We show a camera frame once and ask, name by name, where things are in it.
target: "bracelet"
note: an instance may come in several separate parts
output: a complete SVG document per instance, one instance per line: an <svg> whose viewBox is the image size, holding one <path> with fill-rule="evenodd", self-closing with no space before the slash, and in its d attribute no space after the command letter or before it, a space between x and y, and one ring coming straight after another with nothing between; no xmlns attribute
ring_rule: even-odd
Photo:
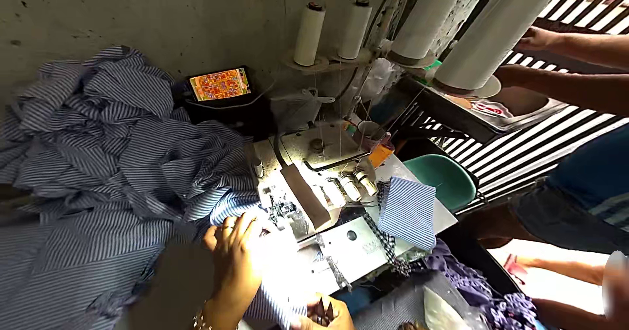
<svg viewBox="0 0 629 330"><path fill-rule="evenodd" d="M197 310L197 313L193 318L193 326L192 326L193 330L212 330L212 327L207 325L205 323L205 318L203 318L204 308L205 308L205 302L203 303L203 307Z"/></svg>

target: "concrete wall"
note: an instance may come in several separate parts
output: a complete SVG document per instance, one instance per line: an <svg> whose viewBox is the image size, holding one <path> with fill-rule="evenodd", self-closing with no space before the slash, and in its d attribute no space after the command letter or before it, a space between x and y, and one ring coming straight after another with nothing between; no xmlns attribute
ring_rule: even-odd
<svg viewBox="0 0 629 330"><path fill-rule="evenodd" d="M321 46L333 46L353 0L0 0L0 102L42 62L112 44L139 49L174 77L246 64L308 84L278 59L309 1L326 5Z"/></svg>

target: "purple fabric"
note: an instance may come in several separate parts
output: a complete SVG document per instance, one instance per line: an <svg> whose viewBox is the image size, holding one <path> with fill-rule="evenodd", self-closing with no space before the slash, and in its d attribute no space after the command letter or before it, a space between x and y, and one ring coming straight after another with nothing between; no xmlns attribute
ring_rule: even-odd
<svg viewBox="0 0 629 330"><path fill-rule="evenodd" d="M469 305L479 307L492 330L535 329L535 306L524 294L507 294L494 299L487 278L452 256L443 240L437 239L432 254L424 259L431 270L438 270L458 289Z"/></svg>
<svg viewBox="0 0 629 330"><path fill-rule="evenodd" d="M491 303L493 297L487 279L452 256L450 248L443 240L437 239L432 254L425 261L429 269L441 271L469 305L480 307Z"/></svg>
<svg viewBox="0 0 629 330"><path fill-rule="evenodd" d="M535 306L524 294L507 294L505 299L494 299L481 307L493 330L535 329Z"/></svg>

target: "thread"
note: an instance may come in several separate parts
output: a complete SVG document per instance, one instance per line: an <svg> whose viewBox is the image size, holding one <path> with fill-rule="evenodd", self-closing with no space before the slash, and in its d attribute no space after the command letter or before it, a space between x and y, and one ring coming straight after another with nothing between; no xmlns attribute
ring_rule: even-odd
<svg viewBox="0 0 629 330"><path fill-rule="evenodd" d="M338 48L338 55L342 58L353 60L358 57L371 11L368 0L357 0L352 4L343 40Z"/></svg>
<svg viewBox="0 0 629 330"><path fill-rule="evenodd" d="M464 90L483 87L549 1L489 0L437 69L435 79Z"/></svg>
<svg viewBox="0 0 629 330"><path fill-rule="evenodd" d="M323 28L325 10L319 4L308 3L301 15L301 25L295 43L293 60L302 66L315 64L316 50L319 47L319 37Z"/></svg>
<svg viewBox="0 0 629 330"><path fill-rule="evenodd" d="M391 59L410 66L426 57L456 3L457 0L417 0L391 45Z"/></svg>

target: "leg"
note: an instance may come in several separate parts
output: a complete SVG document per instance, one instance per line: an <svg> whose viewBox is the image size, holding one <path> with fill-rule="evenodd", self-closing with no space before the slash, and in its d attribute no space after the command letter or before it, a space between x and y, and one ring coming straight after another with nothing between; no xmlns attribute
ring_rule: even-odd
<svg viewBox="0 0 629 330"><path fill-rule="evenodd" d="M461 221L461 225L488 249L500 247L511 239L543 242L524 229L518 218L509 210L508 204L471 213Z"/></svg>
<svg viewBox="0 0 629 330"><path fill-rule="evenodd" d="M539 319L563 330L611 330L605 318L583 309L546 299L533 299Z"/></svg>
<svg viewBox="0 0 629 330"><path fill-rule="evenodd" d="M605 266L592 266L582 262L562 262L518 256L516 263L525 268L543 268L577 280L602 285L602 274Z"/></svg>

